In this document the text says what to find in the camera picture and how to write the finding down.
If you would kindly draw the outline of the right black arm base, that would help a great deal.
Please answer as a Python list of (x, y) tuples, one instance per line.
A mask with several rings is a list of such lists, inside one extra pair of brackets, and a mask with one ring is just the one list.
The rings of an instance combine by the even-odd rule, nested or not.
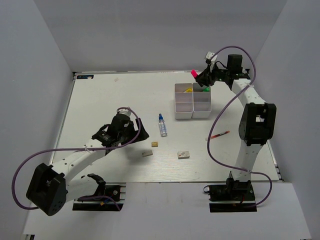
[(209, 195), (211, 213), (254, 213), (257, 212), (253, 186), (246, 190), (231, 190), (226, 184), (206, 185), (203, 192)]

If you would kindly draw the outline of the pink capped black highlighter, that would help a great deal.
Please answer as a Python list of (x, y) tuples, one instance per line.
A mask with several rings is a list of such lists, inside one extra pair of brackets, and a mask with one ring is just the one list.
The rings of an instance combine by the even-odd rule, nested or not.
[(197, 78), (198, 77), (198, 73), (194, 69), (190, 73), (193, 76), (193, 78)]

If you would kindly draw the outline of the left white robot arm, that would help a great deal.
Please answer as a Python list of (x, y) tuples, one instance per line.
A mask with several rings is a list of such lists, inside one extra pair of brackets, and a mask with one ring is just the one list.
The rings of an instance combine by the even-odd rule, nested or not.
[(139, 117), (119, 111), (110, 124), (103, 125), (83, 146), (51, 165), (38, 165), (33, 173), (26, 197), (47, 216), (58, 213), (65, 203), (103, 201), (116, 203), (117, 196), (106, 181), (95, 173), (76, 179), (76, 175), (111, 151), (149, 138)]

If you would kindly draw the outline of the blue capped spray bottle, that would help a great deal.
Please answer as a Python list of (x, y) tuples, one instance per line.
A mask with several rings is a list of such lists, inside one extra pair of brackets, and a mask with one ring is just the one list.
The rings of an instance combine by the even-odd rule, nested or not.
[(165, 120), (161, 113), (158, 115), (158, 125), (161, 137), (166, 137), (168, 135), (168, 131), (165, 124)]

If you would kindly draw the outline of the red clear pen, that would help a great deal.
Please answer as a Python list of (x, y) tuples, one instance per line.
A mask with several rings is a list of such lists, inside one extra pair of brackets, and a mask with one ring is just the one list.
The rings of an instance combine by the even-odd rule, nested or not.
[(223, 136), (223, 135), (226, 135), (226, 134), (228, 134), (228, 133), (230, 133), (229, 130), (228, 130), (228, 131), (224, 131), (224, 132), (222, 132), (222, 133), (218, 133), (218, 134), (212, 135), (212, 136), (210, 136), (210, 137), (206, 137), (206, 138), (205, 138), (205, 141), (207, 141), (208, 139), (212, 140), (212, 139), (218, 138), (218, 137)]

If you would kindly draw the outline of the yellow capped white marker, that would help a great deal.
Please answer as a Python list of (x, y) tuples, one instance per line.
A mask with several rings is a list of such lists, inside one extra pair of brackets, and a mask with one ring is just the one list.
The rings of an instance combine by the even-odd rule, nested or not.
[(183, 93), (192, 93), (193, 89), (192, 88), (187, 88)]

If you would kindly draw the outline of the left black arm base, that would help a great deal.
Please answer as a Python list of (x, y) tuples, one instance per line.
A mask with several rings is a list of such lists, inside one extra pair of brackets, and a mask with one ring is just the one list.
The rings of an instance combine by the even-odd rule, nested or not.
[(73, 200), (73, 211), (119, 212), (125, 203), (125, 183), (107, 183), (94, 173), (72, 180), (69, 187), (67, 198)]

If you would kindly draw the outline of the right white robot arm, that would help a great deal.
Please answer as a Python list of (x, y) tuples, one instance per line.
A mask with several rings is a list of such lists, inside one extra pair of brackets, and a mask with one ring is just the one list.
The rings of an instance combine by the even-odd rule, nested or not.
[(274, 134), (277, 107), (267, 103), (255, 90), (248, 71), (243, 71), (241, 54), (230, 54), (227, 65), (219, 68), (213, 52), (205, 56), (206, 69), (192, 76), (201, 87), (213, 86), (215, 82), (225, 83), (237, 96), (243, 106), (243, 113), (238, 127), (241, 139), (240, 150), (229, 177), (234, 181), (251, 180), (258, 153)]

